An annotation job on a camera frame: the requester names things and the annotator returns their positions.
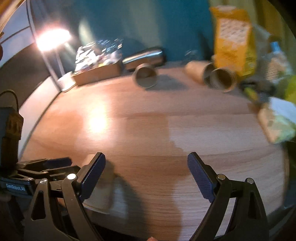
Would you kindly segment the brown paper cup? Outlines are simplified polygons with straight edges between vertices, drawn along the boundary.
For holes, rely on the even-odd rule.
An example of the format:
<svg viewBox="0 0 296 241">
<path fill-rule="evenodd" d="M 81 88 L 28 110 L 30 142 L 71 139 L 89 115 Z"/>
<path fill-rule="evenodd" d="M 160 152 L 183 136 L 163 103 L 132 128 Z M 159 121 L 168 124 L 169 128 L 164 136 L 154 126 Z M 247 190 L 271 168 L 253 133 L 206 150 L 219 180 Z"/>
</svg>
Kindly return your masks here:
<svg viewBox="0 0 296 241">
<path fill-rule="evenodd" d="M 109 214 L 112 206 L 114 179 L 114 165 L 106 159 L 106 165 L 102 175 L 90 197 L 84 200 L 83 206 L 91 211 Z"/>
<path fill-rule="evenodd" d="M 214 69 L 210 61 L 190 61 L 184 67 L 185 74 L 202 85 L 210 85 L 210 75 Z"/>
<path fill-rule="evenodd" d="M 148 89 L 157 84 L 158 73 L 154 66 L 143 63 L 137 66 L 132 74 L 132 79 L 141 88 Z"/>
<path fill-rule="evenodd" d="M 224 93 L 231 92 L 237 85 L 236 74 L 226 68 L 217 68 L 210 74 L 210 85 Z"/>
</svg>

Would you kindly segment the teal curtain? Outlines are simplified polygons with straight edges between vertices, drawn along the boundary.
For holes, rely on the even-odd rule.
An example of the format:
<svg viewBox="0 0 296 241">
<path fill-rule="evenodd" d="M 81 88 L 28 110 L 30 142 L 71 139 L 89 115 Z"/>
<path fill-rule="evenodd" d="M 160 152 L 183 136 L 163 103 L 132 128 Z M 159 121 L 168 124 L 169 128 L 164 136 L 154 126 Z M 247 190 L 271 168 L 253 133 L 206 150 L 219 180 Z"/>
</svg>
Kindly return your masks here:
<svg viewBox="0 0 296 241">
<path fill-rule="evenodd" d="M 98 40 L 123 41 L 124 57 L 161 47 L 168 61 L 213 55 L 213 25 L 207 1 L 30 1 L 36 32 L 63 28 L 71 40 L 58 53 L 66 71 L 75 68 L 77 49 Z"/>
</svg>

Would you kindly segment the clear plastic snack bag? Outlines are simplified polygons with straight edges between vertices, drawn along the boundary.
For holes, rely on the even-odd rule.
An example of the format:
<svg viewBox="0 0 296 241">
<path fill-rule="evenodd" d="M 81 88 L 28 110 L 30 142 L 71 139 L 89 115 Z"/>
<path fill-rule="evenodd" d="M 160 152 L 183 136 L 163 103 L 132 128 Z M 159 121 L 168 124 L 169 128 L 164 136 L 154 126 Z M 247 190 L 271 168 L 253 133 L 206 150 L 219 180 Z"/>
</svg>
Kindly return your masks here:
<svg viewBox="0 0 296 241">
<path fill-rule="evenodd" d="M 256 41 L 257 72 L 265 80 L 278 85 L 281 80 L 293 75 L 287 55 L 280 46 L 281 40 L 257 24 L 253 25 L 253 31 Z"/>
</svg>

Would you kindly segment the cardboard box of items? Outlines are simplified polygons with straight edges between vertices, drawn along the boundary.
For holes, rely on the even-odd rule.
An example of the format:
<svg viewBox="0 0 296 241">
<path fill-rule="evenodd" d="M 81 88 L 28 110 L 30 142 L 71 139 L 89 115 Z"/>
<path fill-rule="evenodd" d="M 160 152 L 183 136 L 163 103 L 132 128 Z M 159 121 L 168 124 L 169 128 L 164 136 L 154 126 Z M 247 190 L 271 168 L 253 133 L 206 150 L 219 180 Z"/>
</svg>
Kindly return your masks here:
<svg viewBox="0 0 296 241">
<path fill-rule="evenodd" d="M 81 73 L 72 74 L 71 77 L 78 86 L 82 86 L 109 78 L 119 77 L 121 73 L 122 64 L 121 61 L 117 61 L 114 64 L 104 65 Z"/>
</svg>

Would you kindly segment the orange paper bag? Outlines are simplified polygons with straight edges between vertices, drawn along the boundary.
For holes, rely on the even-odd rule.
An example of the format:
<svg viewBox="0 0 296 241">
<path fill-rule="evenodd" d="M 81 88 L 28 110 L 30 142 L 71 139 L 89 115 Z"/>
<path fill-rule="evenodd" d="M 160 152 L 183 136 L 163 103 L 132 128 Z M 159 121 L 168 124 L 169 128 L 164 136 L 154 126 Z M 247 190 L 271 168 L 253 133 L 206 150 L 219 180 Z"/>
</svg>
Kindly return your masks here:
<svg viewBox="0 0 296 241">
<path fill-rule="evenodd" d="M 235 6 L 222 5 L 211 7 L 210 12 L 216 19 L 215 66 L 228 68 L 241 78 L 253 75 L 257 54 L 248 12 Z"/>
</svg>

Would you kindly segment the yellow plastic bag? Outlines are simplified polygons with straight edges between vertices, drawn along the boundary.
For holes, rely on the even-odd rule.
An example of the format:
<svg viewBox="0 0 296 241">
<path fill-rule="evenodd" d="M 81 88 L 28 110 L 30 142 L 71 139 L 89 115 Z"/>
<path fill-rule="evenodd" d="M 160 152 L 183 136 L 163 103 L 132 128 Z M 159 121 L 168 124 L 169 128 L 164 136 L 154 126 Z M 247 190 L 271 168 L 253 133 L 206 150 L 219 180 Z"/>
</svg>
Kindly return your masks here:
<svg viewBox="0 0 296 241">
<path fill-rule="evenodd" d="M 277 85 L 276 97 L 296 104 L 296 76 L 283 78 Z"/>
</svg>

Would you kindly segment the small clear glass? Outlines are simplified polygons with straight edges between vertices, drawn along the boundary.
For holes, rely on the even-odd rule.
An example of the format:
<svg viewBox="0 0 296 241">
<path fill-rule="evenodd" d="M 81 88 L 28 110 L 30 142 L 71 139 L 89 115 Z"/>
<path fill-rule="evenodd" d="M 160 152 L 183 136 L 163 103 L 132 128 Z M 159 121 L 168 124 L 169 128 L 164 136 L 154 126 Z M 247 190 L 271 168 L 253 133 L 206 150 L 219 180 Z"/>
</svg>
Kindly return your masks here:
<svg viewBox="0 0 296 241">
<path fill-rule="evenodd" d="M 185 63 L 191 62 L 191 61 L 197 61 L 199 60 L 199 53 L 197 50 L 188 50 L 185 53 Z"/>
</svg>

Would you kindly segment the white desk lamp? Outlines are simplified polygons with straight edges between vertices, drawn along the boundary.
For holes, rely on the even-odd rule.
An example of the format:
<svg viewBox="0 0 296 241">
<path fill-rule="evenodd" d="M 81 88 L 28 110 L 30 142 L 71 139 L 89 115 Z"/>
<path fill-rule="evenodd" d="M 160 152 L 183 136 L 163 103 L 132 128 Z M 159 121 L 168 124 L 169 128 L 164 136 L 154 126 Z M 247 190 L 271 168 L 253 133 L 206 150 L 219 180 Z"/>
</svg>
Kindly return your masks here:
<svg viewBox="0 0 296 241">
<path fill-rule="evenodd" d="M 72 79 L 70 72 L 66 73 L 58 53 L 58 48 L 71 40 L 70 32 L 63 28 L 51 28 L 45 30 L 36 38 L 38 49 L 42 53 L 54 51 L 61 77 L 56 80 L 62 92 L 72 89 L 76 82 Z"/>
</svg>

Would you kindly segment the stainless steel tumbler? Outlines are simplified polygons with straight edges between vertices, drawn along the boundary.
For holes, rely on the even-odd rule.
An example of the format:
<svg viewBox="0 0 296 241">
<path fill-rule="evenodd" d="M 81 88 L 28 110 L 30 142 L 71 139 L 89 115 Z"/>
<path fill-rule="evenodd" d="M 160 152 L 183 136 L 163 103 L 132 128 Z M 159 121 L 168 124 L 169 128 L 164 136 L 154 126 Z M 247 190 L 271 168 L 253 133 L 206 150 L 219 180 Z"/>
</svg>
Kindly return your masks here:
<svg viewBox="0 0 296 241">
<path fill-rule="evenodd" d="M 162 66 L 166 62 L 166 55 L 160 47 L 152 47 L 139 51 L 122 60 L 127 71 L 134 71 L 141 64 Z"/>
</svg>

